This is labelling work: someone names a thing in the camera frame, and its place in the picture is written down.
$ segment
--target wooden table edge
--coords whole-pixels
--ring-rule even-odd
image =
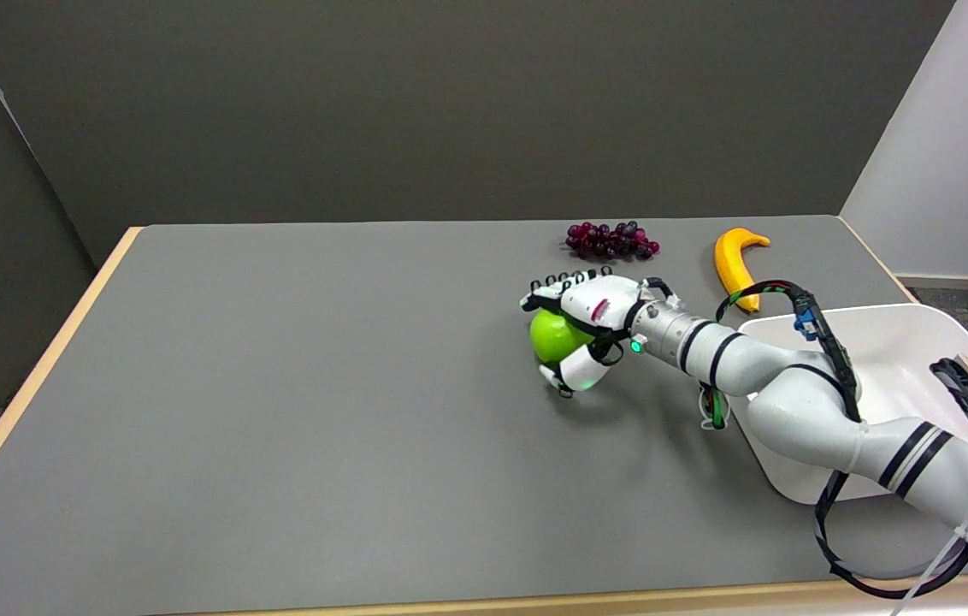
[[[917,303],[906,286],[891,273],[887,265],[879,260],[874,251],[864,243],[848,222],[841,216],[837,219],[850,231],[883,268],[887,276],[902,289],[910,301]],[[144,227],[130,227],[116,243],[108,260],[97,272],[78,300],[70,316],[50,341],[32,371],[24,379],[21,388],[9,403],[0,418],[0,448],[32,401],[39,386],[50,374],[62,351],[80,327],[86,313],[96,303],[97,297],[108,284],[120,261]],[[946,601],[968,601],[968,576],[956,578],[952,588],[941,593]],[[932,603],[935,599],[922,597],[918,601]],[[758,607],[784,604],[821,603],[836,606],[878,606],[887,601],[876,600],[864,595],[841,581],[824,582],[785,582],[778,584],[754,584],[742,586],[711,586],[703,589],[665,589],[664,591],[636,591],[601,594],[576,594],[560,596],[524,597],[524,599],[498,599],[485,601],[433,601],[433,603],[414,603],[397,605],[369,605],[354,607],[323,607],[305,609],[277,609],[277,611],[245,611],[206,613],[206,616],[397,616],[419,615],[419,613],[454,613],[457,616],[491,615],[491,613],[563,613],[573,616],[597,616],[604,613],[653,613],[695,611],[695,609]]]
[[[55,366],[55,362],[62,355],[62,351],[66,350],[66,345],[69,344],[70,339],[74,338],[74,332],[81,326],[81,321],[85,319],[85,315],[92,308],[93,303],[96,303],[97,296],[100,296],[100,292],[104,290],[104,285],[108,284],[108,279],[112,277],[115,268],[123,260],[124,254],[131,248],[131,244],[141,230],[143,230],[143,227],[130,227],[123,234],[120,242],[115,245],[112,253],[108,256],[108,260],[104,261],[104,265],[101,266],[96,277],[93,277],[91,283],[89,283],[89,288],[81,295],[81,299],[74,306],[74,310],[70,312],[70,316],[66,318],[66,322],[58,330],[54,340],[50,341],[47,350],[43,351],[43,355],[35,363],[31,373],[27,374],[27,378],[24,379],[23,385],[20,386],[12,401],[6,406],[6,410],[0,417],[0,448],[16,426],[16,422],[20,421],[24,409],[32,401],[36,391],[39,391],[39,386],[43,385],[43,381],[46,381],[47,375],[50,374],[50,368]]]

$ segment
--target robotic arm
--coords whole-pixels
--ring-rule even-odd
[[[664,297],[657,297],[653,289]],[[597,275],[594,270],[579,272],[532,289],[522,298],[522,308],[557,313],[594,338],[558,364],[540,367],[546,381],[562,394],[589,389],[600,381],[620,360],[608,359],[610,350],[628,341],[632,351],[661,359],[711,388],[738,397],[757,393],[747,410],[754,436],[782,456],[835,471],[828,486],[833,494],[824,495],[829,497],[825,510],[840,490],[840,484],[833,486],[836,478],[841,473],[856,473],[956,529],[959,545],[950,543],[953,549],[947,550],[945,561],[953,560],[962,542],[968,543],[968,443],[921,418],[869,425],[847,417],[847,411],[850,416],[855,414],[855,381],[843,353],[789,351],[747,338],[687,312],[658,278],[637,283],[621,276]],[[824,320],[818,319],[817,326],[824,328]],[[809,339],[815,327],[813,320],[805,320],[802,326],[797,321],[797,329]],[[824,339],[824,348],[827,340],[833,340],[832,335]],[[848,393],[845,382],[852,385]],[[891,577],[850,568],[825,545],[821,502],[816,516],[820,547],[835,572],[842,566],[847,573],[870,578],[904,578],[926,571],[926,566],[918,566],[892,572]],[[903,594],[891,597],[898,599]]]

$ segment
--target black stripe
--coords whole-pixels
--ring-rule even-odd
[[[810,366],[807,364],[790,364],[789,366],[786,366],[784,370],[788,370],[788,368],[800,368],[800,370],[807,370],[809,371],[809,373],[820,375],[820,377],[822,377],[826,382],[829,383],[830,387],[833,387],[833,389],[838,394],[841,394],[842,398],[845,397],[845,388],[842,387],[839,382],[835,381],[835,378],[833,378],[828,374],[825,374],[824,371],[820,370],[819,368],[816,368],[815,366]]]
[[[731,333],[730,336],[727,336],[727,338],[723,339],[723,342],[719,343],[719,348],[716,348],[716,354],[711,356],[711,366],[708,367],[708,385],[711,385],[711,388],[717,389],[716,388],[716,368],[719,367],[719,359],[723,357],[723,351],[727,350],[727,345],[730,344],[731,341],[739,338],[742,338],[741,333],[739,332]]]
[[[693,333],[691,333],[691,335],[686,339],[686,344],[682,344],[682,353],[678,356],[678,370],[682,370],[683,373],[686,373],[686,358],[688,358],[688,350],[690,350],[690,347],[693,346],[693,341],[696,340],[696,335],[698,335],[703,328],[708,326],[711,326],[711,321],[700,321],[700,323],[696,324],[696,327],[693,328]]]
[[[906,473],[906,479],[902,480],[901,486],[899,486],[898,490],[895,490],[894,493],[900,498],[905,499],[906,495],[910,494],[910,488],[913,488],[914,481],[917,481],[918,475],[921,475],[921,471],[925,471],[926,465],[929,465],[930,461],[933,461],[933,456],[935,456],[937,452],[941,451],[941,448],[944,447],[944,444],[950,440],[952,440],[952,434],[941,430],[941,433],[937,434],[932,443],[930,443],[925,448],[925,451],[921,453],[921,457],[918,457],[918,461],[913,463],[913,468],[910,469],[910,472]]]
[[[879,476],[879,484],[888,490],[894,490],[894,487],[890,486],[891,479],[894,479],[895,472],[898,472],[899,465],[902,465],[902,460],[906,459],[906,456],[910,455],[913,448],[917,447],[918,442],[925,438],[925,434],[933,429],[933,424],[927,421],[921,422],[913,433],[903,441],[902,446],[899,447],[898,452],[894,453],[891,461],[887,463],[887,468],[883,469],[883,474]]]
[[[647,300],[641,299],[637,303],[632,304],[632,308],[629,308],[628,315],[624,316],[625,331],[629,331],[632,328],[632,322],[636,320],[637,313],[640,313],[640,308],[643,308],[644,305],[647,305]]]

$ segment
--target zip tie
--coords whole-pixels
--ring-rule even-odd
[[[868,424],[862,418],[859,424],[859,432],[856,433],[856,449],[853,451],[853,456],[848,460],[848,467],[845,469],[845,475],[852,475],[853,469],[856,468],[856,460],[860,457],[860,451],[864,449],[864,435],[868,433]]]
[[[929,563],[929,566],[926,566],[925,571],[921,574],[921,577],[918,577],[918,581],[914,582],[913,586],[911,586],[909,591],[906,592],[906,596],[902,597],[902,601],[898,601],[898,605],[894,606],[894,611],[891,612],[890,616],[898,616],[899,613],[902,613],[903,609],[906,609],[906,605],[910,605],[910,600],[913,599],[913,596],[918,593],[918,590],[921,589],[922,584],[925,584],[925,581],[929,580],[929,578],[933,576],[933,571],[936,570],[936,568],[941,564],[941,561],[944,560],[945,554],[948,554],[948,550],[952,549],[952,546],[956,545],[956,542],[959,541],[960,538],[965,537],[966,541],[968,542],[968,531],[966,531],[967,525],[968,512],[966,512],[962,524],[957,526],[956,530],[954,530],[952,538],[948,539],[948,542],[945,543],[944,547],[941,548],[941,552],[936,555],[936,558],[934,558],[932,562]]]

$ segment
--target white wall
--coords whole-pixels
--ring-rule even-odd
[[[958,0],[842,215],[898,275],[968,277],[968,0]]]

